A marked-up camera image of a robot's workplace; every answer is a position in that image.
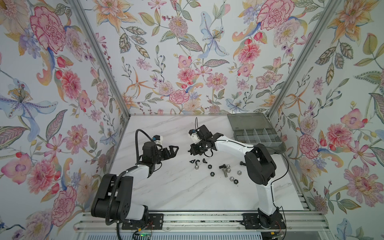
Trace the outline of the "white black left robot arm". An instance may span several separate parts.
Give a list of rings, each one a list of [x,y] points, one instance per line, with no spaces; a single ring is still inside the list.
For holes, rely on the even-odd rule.
[[[162,161],[175,158],[178,146],[164,148],[158,141],[146,142],[143,154],[131,168],[119,175],[106,174],[102,177],[99,189],[91,207],[91,215],[105,220],[106,225],[131,223],[145,225],[149,220],[149,210],[145,205],[132,203],[134,185],[149,178]]]

